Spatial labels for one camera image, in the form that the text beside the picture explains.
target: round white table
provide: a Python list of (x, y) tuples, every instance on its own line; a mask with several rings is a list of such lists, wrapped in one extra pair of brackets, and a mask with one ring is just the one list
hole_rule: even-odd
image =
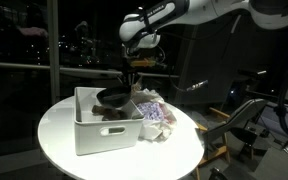
[(139, 140), (134, 147), (77, 156), (73, 107), (73, 97), (51, 107), (39, 123), (38, 139), (48, 160), (75, 179), (173, 180), (189, 174), (202, 159), (196, 124), (170, 104), (177, 126), (165, 142)]

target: chair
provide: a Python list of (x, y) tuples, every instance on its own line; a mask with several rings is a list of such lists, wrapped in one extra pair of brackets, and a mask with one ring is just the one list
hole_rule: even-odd
[[(214, 108), (210, 108), (213, 113), (216, 113), (219, 117), (226, 119), (226, 122), (212, 129), (208, 129), (203, 125), (196, 123), (199, 129), (204, 132), (202, 136), (204, 138), (204, 144), (206, 145), (204, 157), (196, 168), (197, 179), (199, 179), (198, 167), (204, 165), (210, 160), (225, 154), (226, 160), (228, 163), (230, 163), (230, 155), (227, 147), (227, 137), (225, 133), (237, 124), (256, 116), (258, 112), (266, 105), (266, 103), (267, 101), (263, 99), (249, 100), (240, 106), (237, 110), (235, 110), (231, 116)], [(220, 137), (222, 137), (223, 145), (221, 147), (215, 147), (212, 145), (212, 143)]]

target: dark bowl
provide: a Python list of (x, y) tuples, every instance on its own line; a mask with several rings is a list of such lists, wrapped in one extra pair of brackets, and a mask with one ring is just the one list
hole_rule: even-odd
[(124, 106), (131, 99), (131, 87), (107, 88), (97, 94), (97, 99), (105, 108), (115, 109)]

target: white plastic bin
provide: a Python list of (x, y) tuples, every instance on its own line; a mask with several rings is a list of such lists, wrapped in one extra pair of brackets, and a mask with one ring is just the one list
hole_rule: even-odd
[(75, 88), (75, 150), (77, 155), (109, 151), (134, 146), (142, 127), (142, 113), (129, 101), (120, 108), (128, 119), (102, 121), (103, 116), (93, 115), (94, 105), (101, 105), (96, 98), (103, 88)]

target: cloth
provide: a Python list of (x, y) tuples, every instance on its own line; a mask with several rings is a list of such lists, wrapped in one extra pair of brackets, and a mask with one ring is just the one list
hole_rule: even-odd
[(176, 126), (176, 119), (167, 109), (164, 99), (154, 90), (144, 89), (135, 92), (132, 100), (145, 117), (140, 137), (150, 141), (168, 139)]

